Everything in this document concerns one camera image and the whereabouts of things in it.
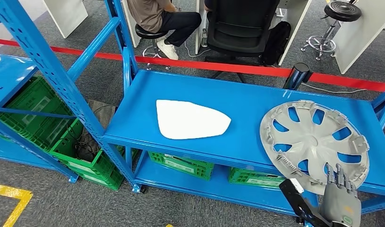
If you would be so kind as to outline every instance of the black bag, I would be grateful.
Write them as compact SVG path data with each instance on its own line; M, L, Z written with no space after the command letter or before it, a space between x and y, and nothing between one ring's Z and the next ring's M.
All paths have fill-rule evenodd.
M290 38L290 32L291 25L285 21L278 23L274 28L270 29L269 39L261 57L263 65L278 63Z

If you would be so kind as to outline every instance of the red barrier tape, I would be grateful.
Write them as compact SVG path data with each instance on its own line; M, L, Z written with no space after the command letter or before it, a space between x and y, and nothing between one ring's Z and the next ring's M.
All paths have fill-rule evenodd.
M16 41L0 39L0 44L10 45L10 46L19 46ZM51 46L52 51L81 55L82 50L62 48ZM110 59L122 61L123 58L120 54L115 53L97 53L96 58ZM256 74L263 76L273 76L273 77L288 77L291 69L280 69L272 67L260 67L260 66L248 66L248 65L233 65L233 64L222 64L222 63L212 63L212 62L201 62L201 61L181 61L181 60L170 60L163 58L148 58L142 56L135 56L135 59L139 63L151 63L158 65L182 67L182 68L194 68L201 70L215 70L215 71L227 71L227 72L240 72L247 74ZM342 76L328 75L323 73L313 73L310 78L312 82L338 85L342 87L351 87L351 88L360 88L368 89L373 91L384 92L385 83L377 82L364 79L355 79Z

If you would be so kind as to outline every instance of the blue shelf board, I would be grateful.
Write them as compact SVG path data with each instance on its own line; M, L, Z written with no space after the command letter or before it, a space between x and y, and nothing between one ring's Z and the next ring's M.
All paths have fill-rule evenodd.
M230 126L221 136L167 139L159 131L157 99L216 109L231 118ZM368 101L139 70L103 138L113 144L280 174L262 146L259 125L273 107L297 100L311 100L348 117L370 145L370 171L360 190L385 195L385 135Z
M33 155L25 148L20 147L20 145L12 141L4 140L2 138L0 138L0 159L55 170L47 162Z
M205 181L151 161L146 151L143 151L141 158L140 166L136 171L138 183L295 215L287 199L278 189L229 183L227 166L215 165L210 181ZM312 205L317 206L315 194L304 192L303 196Z
M37 71L29 58L0 54L0 107Z

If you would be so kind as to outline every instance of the gray robotic hand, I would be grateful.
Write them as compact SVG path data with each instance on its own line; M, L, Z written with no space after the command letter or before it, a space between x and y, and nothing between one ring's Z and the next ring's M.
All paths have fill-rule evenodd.
M336 174L331 165L326 164L327 185L319 213L333 227L359 227L361 203L355 185L344 173L342 166L336 164Z

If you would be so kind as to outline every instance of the black stool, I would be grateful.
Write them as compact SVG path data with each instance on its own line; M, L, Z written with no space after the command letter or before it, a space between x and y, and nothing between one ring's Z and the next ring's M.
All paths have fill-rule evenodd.
M319 56L316 57L316 60L320 61L324 52L331 52L330 56L335 57L335 42L330 38L331 33L333 32L335 25L338 21L342 22L352 22L356 21L362 15L362 11L355 5L345 2L345 1L332 1L325 7L326 17L331 17L335 21L330 25L326 33L321 35L313 35L309 37L301 48L301 51L305 51L307 46L312 47L313 49L319 51Z
M148 32L146 30L144 30L141 26L139 25L135 25L135 32L136 34L143 38L143 39L150 39L152 40L152 45L145 48L144 52L142 52L142 56L145 57L145 55L151 55L153 58L162 58L160 56L160 54L162 53L159 48L157 47L157 44L156 44L156 39L160 38L160 37L163 37L167 34L167 32L157 32L157 33L152 33L152 32ZM149 49L149 48L153 48L154 50L154 53L147 53L146 51ZM151 67L150 67L150 63L148 63L147 65L147 70L151 70Z

